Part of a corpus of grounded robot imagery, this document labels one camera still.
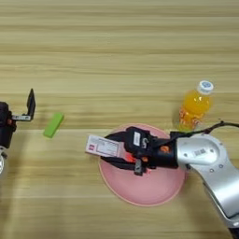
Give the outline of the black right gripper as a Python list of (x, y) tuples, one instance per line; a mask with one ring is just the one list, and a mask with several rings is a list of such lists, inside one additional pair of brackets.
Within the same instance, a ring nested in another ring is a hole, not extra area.
[[(105, 137), (105, 139), (116, 142), (126, 142), (128, 138), (127, 131), (115, 132)], [(134, 170), (137, 176), (144, 174), (147, 169), (158, 167), (176, 169), (178, 167), (175, 139), (156, 136), (144, 138), (142, 145), (135, 148), (134, 157), (136, 158), (135, 165), (133, 162), (127, 162), (118, 157), (102, 157), (102, 160), (119, 169)]]

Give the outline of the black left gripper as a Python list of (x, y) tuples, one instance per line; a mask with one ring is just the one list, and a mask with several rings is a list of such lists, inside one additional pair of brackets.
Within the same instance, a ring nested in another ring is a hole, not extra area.
[(27, 100), (27, 115), (0, 118), (0, 147), (9, 148), (12, 135), (17, 129), (18, 121), (31, 121), (35, 115), (35, 93), (30, 90)]

